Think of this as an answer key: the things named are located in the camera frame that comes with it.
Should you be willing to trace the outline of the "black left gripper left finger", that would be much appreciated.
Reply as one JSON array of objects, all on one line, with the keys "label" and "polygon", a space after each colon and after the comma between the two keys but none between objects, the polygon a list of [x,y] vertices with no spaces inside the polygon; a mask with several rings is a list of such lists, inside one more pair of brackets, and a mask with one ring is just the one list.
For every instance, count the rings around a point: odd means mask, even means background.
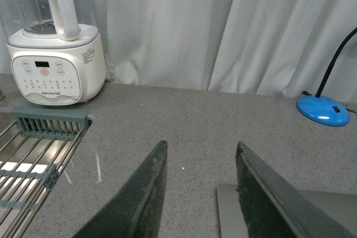
[{"label": "black left gripper left finger", "polygon": [[167,179],[167,142],[152,149],[120,191],[75,237],[157,237]]}]

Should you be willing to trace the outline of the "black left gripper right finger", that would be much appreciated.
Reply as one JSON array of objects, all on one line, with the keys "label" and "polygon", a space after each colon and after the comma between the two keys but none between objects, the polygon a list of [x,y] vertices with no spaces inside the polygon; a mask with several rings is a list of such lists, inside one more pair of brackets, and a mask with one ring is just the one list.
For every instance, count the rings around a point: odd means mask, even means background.
[{"label": "black left gripper right finger", "polygon": [[354,237],[305,199],[243,142],[236,153],[239,204],[249,237]]}]

